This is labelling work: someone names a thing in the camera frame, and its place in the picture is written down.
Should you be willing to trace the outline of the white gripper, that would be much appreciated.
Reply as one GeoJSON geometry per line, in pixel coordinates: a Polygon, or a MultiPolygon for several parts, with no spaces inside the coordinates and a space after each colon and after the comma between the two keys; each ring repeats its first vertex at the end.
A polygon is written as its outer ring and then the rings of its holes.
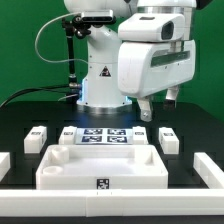
{"type": "Polygon", "coordinates": [[[125,96],[138,100],[140,118],[151,121],[153,107],[149,95],[167,89],[165,109],[175,109],[179,84],[193,78],[195,42],[186,41],[179,52],[171,43],[124,42],[118,54],[118,88],[125,96]]]}

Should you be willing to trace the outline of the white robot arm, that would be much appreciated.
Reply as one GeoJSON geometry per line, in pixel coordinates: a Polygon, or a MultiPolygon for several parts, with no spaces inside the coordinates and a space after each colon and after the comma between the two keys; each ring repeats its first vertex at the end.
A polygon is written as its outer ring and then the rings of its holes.
{"type": "Polygon", "coordinates": [[[78,105],[114,113],[135,98],[141,119],[152,120],[151,97],[166,92],[176,107],[179,85],[193,78],[191,38],[196,0],[64,0],[73,33],[86,38],[88,73],[78,105]]]}

